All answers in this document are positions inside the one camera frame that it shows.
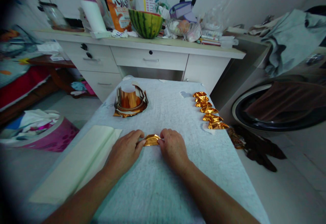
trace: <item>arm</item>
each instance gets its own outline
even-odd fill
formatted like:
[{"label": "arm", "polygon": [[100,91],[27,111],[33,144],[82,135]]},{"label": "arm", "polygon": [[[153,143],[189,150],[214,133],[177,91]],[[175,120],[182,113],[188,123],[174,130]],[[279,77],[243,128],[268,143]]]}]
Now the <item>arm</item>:
[{"label": "arm", "polygon": [[144,137],[141,130],[132,131],[117,140],[103,169],[43,224],[90,223],[104,198],[138,159],[145,143],[145,140],[137,143],[139,137]]},{"label": "arm", "polygon": [[158,142],[165,161],[182,179],[206,223],[259,223],[189,160],[178,132],[164,129],[161,138],[164,140]]}]

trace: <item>hand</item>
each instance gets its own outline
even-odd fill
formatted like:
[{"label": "hand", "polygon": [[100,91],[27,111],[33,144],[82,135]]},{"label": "hand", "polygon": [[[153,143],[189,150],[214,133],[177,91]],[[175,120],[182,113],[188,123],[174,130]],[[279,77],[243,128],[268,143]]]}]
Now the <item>hand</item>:
[{"label": "hand", "polygon": [[103,168],[111,179],[119,180],[133,166],[146,142],[138,140],[144,136],[141,130],[136,130],[116,141]]},{"label": "hand", "polygon": [[190,163],[186,145],[182,136],[171,129],[163,129],[158,143],[161,147],[163,158],[167,164],[177,173],[183,173]]}]

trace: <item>snack bag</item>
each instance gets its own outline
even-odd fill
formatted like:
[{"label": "snack bag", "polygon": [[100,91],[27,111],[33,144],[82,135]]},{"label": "snack bag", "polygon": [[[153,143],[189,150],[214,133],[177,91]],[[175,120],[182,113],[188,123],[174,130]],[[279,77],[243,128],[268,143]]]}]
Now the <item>snack bag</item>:
[{"label": "snack bag", "polygon": [[106,0],[113,20],[114,28],[120,32],[126,29],[131,31],[131,22],[128,13],[129,0]]}]

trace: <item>gold foil paper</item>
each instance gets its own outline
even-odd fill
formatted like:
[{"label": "gold foil paper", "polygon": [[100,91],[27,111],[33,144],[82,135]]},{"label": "gold foil paper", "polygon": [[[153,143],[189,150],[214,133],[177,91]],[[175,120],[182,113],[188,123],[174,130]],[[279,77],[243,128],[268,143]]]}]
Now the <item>gold foil paper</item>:
[{"label": "gold foil paper", "polygon": [[148,135],[144,138],[146,140],[144,147],[146,146],[156,146],[159,143],[157,142],[158,139],[161,139],[158,135]]},{"label": "gold foil paper", "polygon": [[207,94],[203,91],[196,92],[193,94],[193,97],[200,97],[200,96],[206,96]]},{"label": "gold foil paper", "polygon": [[211,107],[212,104],[210,102],[198,102],[196,103],[196,107]]},{"label": "gold foil paper", "polygon": [[148,99],[146,91],[143,91],[137,82],[133,82],[132,85],[135,86],[135,91],[133,92],[125,92],[121,87],[117,89],[113,116],[131,117],[147,108]]},{"label": "gold foil paper", "polygon": [[205,114],[203,121],[210,121],[210,122],[220,122],[223,119],[219,116],[213,115],[213,114]]},{"label": "gold foil paper", "polygon": [[222,130],[227,128],[229,128],[229,126],[223,122],[210,122],[208,125],[208,129],[211,130]]},{"label": "gold foil paper", "polygon": [[200,111],[202,113],[206,113],[206,114],[217,114],[218,110],[212,107],[203,107],[202,109],[200,109]]},{"label": "gold foil paper", "polygon": [[207,102],[207,101],[209,101],[209,99],[206,96],[197,97],[195,100],[195,102]]}]

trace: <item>brown towel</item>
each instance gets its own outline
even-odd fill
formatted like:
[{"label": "brown towel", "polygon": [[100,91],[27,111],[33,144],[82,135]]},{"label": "brown towel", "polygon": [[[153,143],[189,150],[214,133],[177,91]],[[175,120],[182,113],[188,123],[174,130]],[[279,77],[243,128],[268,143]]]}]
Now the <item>brown towel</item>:
[{"label": "brown towel", "polygon": [[326,106],[326,87],[307,82],[278,82],[252,103],[245,112],[272,121],[282,112],[307,111]]}]

